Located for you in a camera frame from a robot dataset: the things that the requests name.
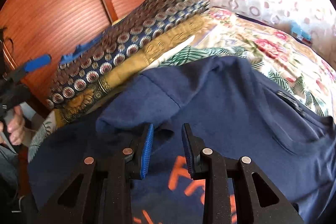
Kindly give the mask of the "person's left hand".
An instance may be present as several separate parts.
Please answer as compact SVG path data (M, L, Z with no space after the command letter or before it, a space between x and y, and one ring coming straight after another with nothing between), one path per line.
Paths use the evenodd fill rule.
M13 118L7 125L7 131L10 134L9 141L12 145L20 145L25 137L25 119L21 106L15 106Z

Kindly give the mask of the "grey sleeve left forearm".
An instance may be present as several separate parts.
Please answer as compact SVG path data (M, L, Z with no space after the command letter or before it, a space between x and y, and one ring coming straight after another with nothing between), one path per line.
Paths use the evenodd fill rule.
M1 145L0 154L1 178L11 186L18 187L18 155L9 148Z

